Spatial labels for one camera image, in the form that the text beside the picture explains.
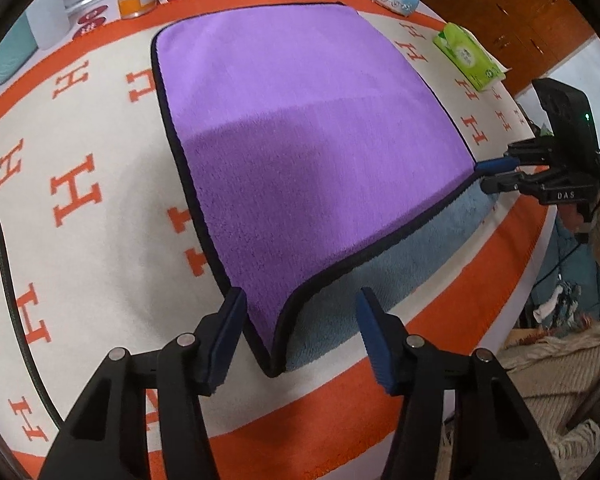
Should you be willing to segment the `right human hand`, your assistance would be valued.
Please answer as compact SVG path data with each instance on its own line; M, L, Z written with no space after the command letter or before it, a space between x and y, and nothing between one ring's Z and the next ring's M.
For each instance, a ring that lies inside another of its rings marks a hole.
M585 220L576 204L561 204L557 210L562 224L573 235L591 232L594 223Z

